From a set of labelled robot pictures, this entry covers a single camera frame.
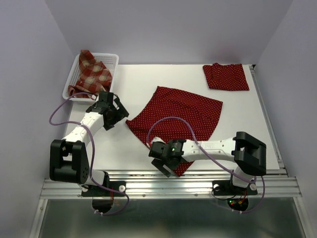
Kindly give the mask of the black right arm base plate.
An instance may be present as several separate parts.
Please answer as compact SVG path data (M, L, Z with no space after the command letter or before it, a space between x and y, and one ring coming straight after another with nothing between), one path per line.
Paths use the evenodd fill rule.
M257 195L257 190L251 190L250 186L241 188L234 186L230 180L214 180L212 190L215 196Z

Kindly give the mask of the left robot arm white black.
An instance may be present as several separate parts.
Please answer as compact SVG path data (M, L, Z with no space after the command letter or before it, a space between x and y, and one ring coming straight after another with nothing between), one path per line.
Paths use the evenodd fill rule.
M95 103L89 106L80 122L63 139L55 139L50 146L50 179L77 183L84 187L93 186L98 195L113 195L107 172L93 168L94 157L87 155L87 145L95 151L94 135L101 128L110 130L122 119L129 116L119 97L111 92L100 92L91 96Z

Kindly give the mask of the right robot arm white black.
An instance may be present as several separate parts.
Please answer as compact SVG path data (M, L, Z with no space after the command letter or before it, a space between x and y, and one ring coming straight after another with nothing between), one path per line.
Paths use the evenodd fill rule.
M186 163L213 161L230 173L230 179L212 183L216 196L256 195L258 192L251 184L266 175L266 144L246 132L219 141L174 139L165 143L156 137L151 142L149 157L166 177L183 173Z

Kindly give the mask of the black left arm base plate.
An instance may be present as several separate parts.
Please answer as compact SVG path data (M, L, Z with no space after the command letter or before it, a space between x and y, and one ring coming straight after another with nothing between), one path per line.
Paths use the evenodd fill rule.
M123 180L110 181L109 189L115 190L117 192L105 190L96 185L84 185L82 187L81 196L82 197L124 197L123 194L126 189L126 182Z

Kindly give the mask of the red polka dot skirt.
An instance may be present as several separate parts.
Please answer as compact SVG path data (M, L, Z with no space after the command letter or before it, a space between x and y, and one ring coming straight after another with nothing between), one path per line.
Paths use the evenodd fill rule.
M154 137L164 142L173 139L193 140L184 119L193 129L198 141L207 141L220 119L222 101L187 91L158 86L144 109L126 124L144 144Z
M242 64L203 65L203 72L210 89L222 91L249 91Z

